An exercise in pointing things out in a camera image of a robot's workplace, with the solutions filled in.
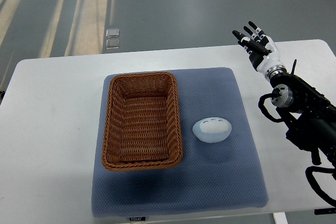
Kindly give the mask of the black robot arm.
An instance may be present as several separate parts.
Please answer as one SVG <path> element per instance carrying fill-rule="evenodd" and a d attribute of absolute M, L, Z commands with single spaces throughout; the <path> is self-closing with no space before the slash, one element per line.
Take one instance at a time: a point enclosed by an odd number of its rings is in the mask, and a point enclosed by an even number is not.
<path fill-rule="evenodd" d="M 335 165 L 335 106 L 293 71 L 287 71 L 274 41 L 261 28 L 249 22 L 244 31 L 246 35 L 236 30 L 232 33 L 253 68 L 273 88 L 259 99 L 262 114 L 275 123 L 284 122 L 286 138 L 310 152 L 314 165 L 321 164 L 320 152 Z"/>

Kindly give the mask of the white robotic hand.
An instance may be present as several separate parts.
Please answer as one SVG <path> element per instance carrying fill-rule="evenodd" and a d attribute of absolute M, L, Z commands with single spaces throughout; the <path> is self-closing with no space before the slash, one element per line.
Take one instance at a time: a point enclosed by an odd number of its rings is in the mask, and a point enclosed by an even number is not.
<path fill-rule="evenodd" d="M 233 30 L 232 34 L 240 44 L 251 49 L 249 59 L 253 68 L 262 73 L 266 80 L 270 80 L 277 73 L 285 72 L 285 67 L 280 61 L 279 50 L 273 39 L 252 21 L 249 21 L 248 24 L 253 30 L 247 26 L 244 26 L 243 29 L 253 40 L 236 30 Z"/>

